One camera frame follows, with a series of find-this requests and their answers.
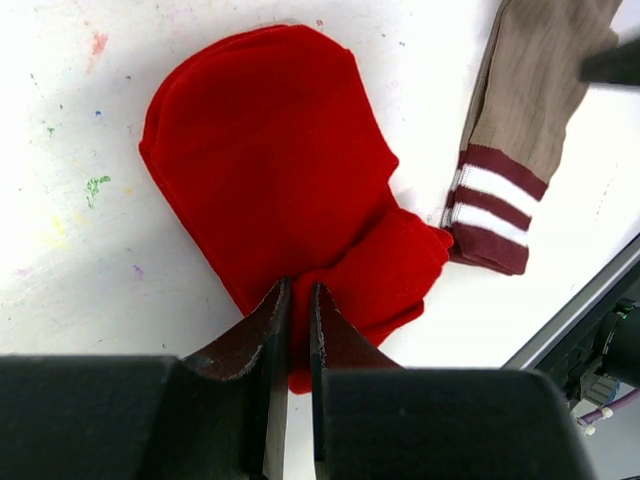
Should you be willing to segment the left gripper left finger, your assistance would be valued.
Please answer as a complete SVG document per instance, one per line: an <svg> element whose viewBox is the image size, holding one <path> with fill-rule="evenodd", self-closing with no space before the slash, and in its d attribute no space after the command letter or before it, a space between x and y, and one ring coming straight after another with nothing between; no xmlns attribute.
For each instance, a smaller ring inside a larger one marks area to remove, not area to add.
<svg viewBox="0 0 640 480"><path fill-rule="evenodd" d="M196 476L283 477L290 304L290 282L277 281L247 317L181 361L198 381L188 448Z"/></svg>

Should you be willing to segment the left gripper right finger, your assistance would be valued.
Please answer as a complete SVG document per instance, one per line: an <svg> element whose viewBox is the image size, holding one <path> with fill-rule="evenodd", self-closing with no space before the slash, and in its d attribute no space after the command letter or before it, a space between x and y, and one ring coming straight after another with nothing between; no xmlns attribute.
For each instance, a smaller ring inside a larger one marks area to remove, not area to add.
<svg viewBox="0 0 640 480"><path fill-rule="evenodd" d="M315 473L333 475L336 453L349 454L368 432L373 401L366 388L401 366L340 312L329 287L316 283L310 310L310 367Z"/></svg>

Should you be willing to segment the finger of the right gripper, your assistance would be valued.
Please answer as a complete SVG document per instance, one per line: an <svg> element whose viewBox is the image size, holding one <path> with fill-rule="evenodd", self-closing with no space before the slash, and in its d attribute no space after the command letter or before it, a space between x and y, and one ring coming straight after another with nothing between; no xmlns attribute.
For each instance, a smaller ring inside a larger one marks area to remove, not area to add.
<svg viewBox="0 0 640 480"><path fill-rule="evenodd" d="M583 82L640 86L640 40L634 39L585 58L579 69Z"/></svg>

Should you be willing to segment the red christmas sock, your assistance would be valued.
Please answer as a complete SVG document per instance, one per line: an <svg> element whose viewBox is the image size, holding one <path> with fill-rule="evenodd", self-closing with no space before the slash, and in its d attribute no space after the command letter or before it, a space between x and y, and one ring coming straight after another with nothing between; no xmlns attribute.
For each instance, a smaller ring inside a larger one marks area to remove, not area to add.
<svg viewBox="0 0 640 480"><path fill-rule="evenodd" d="M310 304L326 285L374 345L419 317L453 240L403 209L354 55L304 25L218 41L174 69L140 153L243 313L292 282L289 387L311 388Z"/></svg>

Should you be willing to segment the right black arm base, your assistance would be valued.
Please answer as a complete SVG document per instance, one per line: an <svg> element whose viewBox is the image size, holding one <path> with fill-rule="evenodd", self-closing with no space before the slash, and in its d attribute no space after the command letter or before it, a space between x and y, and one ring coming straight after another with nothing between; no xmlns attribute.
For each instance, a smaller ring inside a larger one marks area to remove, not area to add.
<svg viewBox="0 0 640 480"><path fill-rule="evenodd" d="M583 425L613 416L639 398L639 303L620 300L556 368L569 409L585 401L595 409Z"/></svg>

